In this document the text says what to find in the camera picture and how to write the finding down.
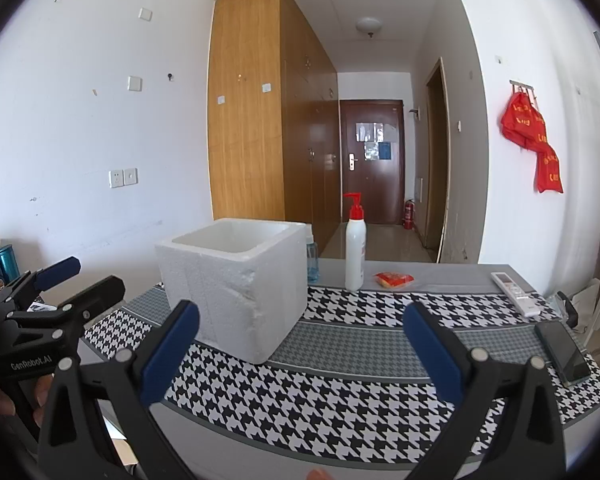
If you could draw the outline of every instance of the wooden cabinet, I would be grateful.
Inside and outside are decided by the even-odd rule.
[[[270,91],[263,85],[270,84]],[[340,222],[336,71],[294,0],[218,0],[208,76],[214,218]]]

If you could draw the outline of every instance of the doorway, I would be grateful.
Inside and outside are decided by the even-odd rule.
[[[400,224],[404,207],[402,101],[340,101],[342,192],[362,193],[367,224]],[[349,219],[350,199],[342,221]]]
[[[427,219],[423,245],[431,251],[431,259],[440,261],[449,174],[449,131],[446,108],[445,80],[439,60],[427,82],[427,122],[429,124],[429,186]]]

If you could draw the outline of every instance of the white air conditioner remote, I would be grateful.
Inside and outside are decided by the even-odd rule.
[[[513,305],[520,314],[524,317],[538,316],[540,314],[542,306],[528,292],[522,290],[506,272],[492,272],[491,277],[513,302]]]

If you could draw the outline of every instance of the ceiling lamp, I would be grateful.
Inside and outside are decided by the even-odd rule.
[[[382,28],[382,22],[377,18],[360,18],[356,22],[356,29],[368,34],[370,38]]]

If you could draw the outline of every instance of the gray table surface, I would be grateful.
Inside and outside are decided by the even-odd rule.
[[[344,260],[321,258],[318,261],[318,285],[344,286]],[[416,283],[408,290],[422,292],[499,292],[491,272],[507,272],[526,291],[532,287],[508,265],[424,264],[411,262],[365,262],[363,288],[379,290],[373,275],[392,271],[411,274]],[[78,354],[84,364],[101,361],[100,357],[80,342]],[[104,415],[116,423],[108,402],[102,403]],[[164,404],[151,407],[160,428],[187,466],[201,479],[206,480],[304,480],[315,463],[286,457],[277,453],[251,447],[208,430],[179,415]],[[564,443],[568,464],[586,448],[600,429],[600,407],[564,430]],[[468,463],[460,469],[463,476],[478,467],[478,462]],[[408,471],[355,469],[353,467],[319,466],[328,471],[334,480],[398,480]]]

